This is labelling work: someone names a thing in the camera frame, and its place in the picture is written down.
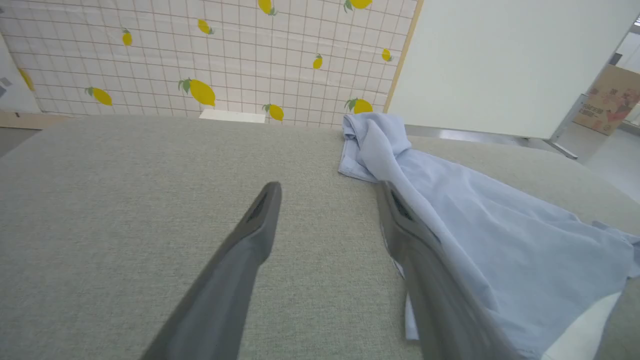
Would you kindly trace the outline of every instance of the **green leaf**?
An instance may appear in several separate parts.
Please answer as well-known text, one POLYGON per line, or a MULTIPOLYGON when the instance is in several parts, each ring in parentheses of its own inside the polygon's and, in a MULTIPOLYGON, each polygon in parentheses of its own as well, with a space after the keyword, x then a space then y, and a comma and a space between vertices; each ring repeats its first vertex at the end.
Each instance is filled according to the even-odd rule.
POLYGON ((191 88, 191 78, 187 78, 187 80, 182 83, 182 88, 184 89, 184 92, 187 94, 189 93, 189 89, 191 88))
POLYGON ((182 88, 184 92, 189 93, 189 89, 191 88, 191 78, 187 78, 185 80, 178 81, 178 89, 182 88))
POLYGON ((355 99, 351 99, 348 100, 347 103, 344 105, 345 108, 349 108, 349 111, 353 110, 353 108, 356 106, 356 102, 358 101, 358 98, 356 97, 355 99))

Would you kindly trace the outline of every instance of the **white panel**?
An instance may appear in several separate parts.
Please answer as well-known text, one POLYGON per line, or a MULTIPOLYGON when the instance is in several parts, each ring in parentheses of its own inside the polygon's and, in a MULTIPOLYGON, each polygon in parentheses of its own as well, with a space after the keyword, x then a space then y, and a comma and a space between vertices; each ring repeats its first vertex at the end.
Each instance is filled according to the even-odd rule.
POLYGON ((2 35, 0 35, 0 79, 6 79, 4 82, 0 81, 0 86, 2 87, 0 89, 0 110, 26 113, 40 112, 36 98, 13 63, 2 35))
POLYGON ((638 47, 640 47, 640 35, 628 33, 625 39, 622 40, 622 44, 618 46, 618 50, 616 50, 616 53, 622 55, 617 66, 626 69, 627 62, 631 59, 631 56, 637 52, 638 47))
POLYGON ((631 0, 426 1, 389 112, 549 138, 639 12, 631 0))
POLYGON ((200 119, 264 123, 265 115, 205 109, 202 114, 200 114, 200 119))

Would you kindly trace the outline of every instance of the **yellow lemon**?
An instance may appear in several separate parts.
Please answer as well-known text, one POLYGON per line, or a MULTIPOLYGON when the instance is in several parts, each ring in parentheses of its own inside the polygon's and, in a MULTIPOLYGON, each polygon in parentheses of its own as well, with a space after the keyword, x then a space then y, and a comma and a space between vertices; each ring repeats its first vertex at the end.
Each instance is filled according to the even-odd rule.
POLYGON ((191 89, 191 95, 200 104, 216 105, 216 94, 211 90, 209 85, 202 81, 191 80, 191 78, 180 80, 178 81, 178 88, 182 88, 187 94, 189 93, 189 89, 191 89))
POLYGON ((129 30, 122 28, 122 33, 124 34, 122 35, 122 43, 124 44, 124 46, 131 46, 133 38, 131 38, 131 33, 129 32, 129 30))
POLYGON ((84 92, 89 94, 89 96, 93 96, 96 100, 100 101, 102 104, 105 104, 106 106, 111 106, 111 96, 109 96, 109 94, 104 92, 103 89, 86 88, 84 92))
POLYGON ((322 67, 322 56, 318 54, 314 60, 314 69, 320 69, 322 67))
POLYGON ((24 82, 27 83, 27 87, 29 88, 29 90, 36 91, 35 87, 33 87, 33 81, 31 80, 31 76, 29 76, 29 74, 27 74, 27 72, 22 69, 18 69, 18 71, 20 72, 20 75, 22 75, 24 82))
POLYGON ((358 99, 357 97, 355 99, 347 101, 344 107, 348 107, 349 110, 353 110, 354 114, 373 112, 373 107, 371 106, 371 104, 369 104, 368 101, 358 99))
POLYGON ((202 19, 198 19, 198 29, 207 35, 213 34, 213 28, 202 19))
POLYGON ((382 50, 382 58, 385 61, 391 61, 394 59, 394 57, 391 56, 391 52, 389 51, 389 49, 382 50))
POLYGON ((282 118, 284 117, 284 112, 278 105, 266 104, 262 106, 262 109, 268 112, 269 115, 277 121, 282 121, 282 118))
POLYGON ((364 9, 367 6, 371 5, 372 0, 345 0, 344 1, 344 12, 347 12, 347 9, 353 10, 356 9, 364 9))
POLYGON ((269 16, 274 16, 278 13, 276 11, 276 8, 272 7, 271 0, 258 0, 258 6, 260 7, 260 10, 262 10, 262 12, 269 16))

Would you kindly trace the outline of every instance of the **blue cloth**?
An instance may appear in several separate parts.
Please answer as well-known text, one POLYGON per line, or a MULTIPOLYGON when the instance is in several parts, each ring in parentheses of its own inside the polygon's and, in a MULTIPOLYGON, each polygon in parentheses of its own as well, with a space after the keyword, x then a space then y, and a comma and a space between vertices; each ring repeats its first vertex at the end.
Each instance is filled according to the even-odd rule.
POLYGON ((343 130, 339 172, 392 181, 527 359, 538 360, 586 309, 640 273, 640 238, 583 224, 484 174, 413 150, 398 117, 346 115, 343 130))

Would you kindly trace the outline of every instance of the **wooden frame edge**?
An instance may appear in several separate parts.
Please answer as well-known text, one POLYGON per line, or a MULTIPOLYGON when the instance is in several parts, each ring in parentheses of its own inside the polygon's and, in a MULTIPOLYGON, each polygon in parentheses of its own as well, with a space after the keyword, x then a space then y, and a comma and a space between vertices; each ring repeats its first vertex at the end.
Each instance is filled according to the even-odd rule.
POLYGON ((400 60, 398 60, 398 66, 396 68, 396 73, 394 74, 394 79, 391 81, 391 89, 389 90, 389 94, 387 94, 387 101, 385 102, 385 108, 382 110, 383 113, 387 113, 389 111, 389 106, 391 105, 391 98, 393 98, 394 96, 394 91, 396 90, 398 78, 400 77, 400 72, 402 72, 402 67, 404 65, 404 58, 406 57, 406 54, 409 51, 409 45, 411 44, 411 39, 413 38, 415 25, 418 23, 418 18, 420 17, 420 13, 422 12, 423 4, 424 4, 424 0, 416 1, 415 11, 413 13, 413 19, 411 20, 411 24, 409 25, 409 32, 407 33, 406 40, 404 41, 402 53, 400 54, 400 60))
POLYGON ((0 127, 42 130, 67 119, 62 115, 0 112, 0 127))

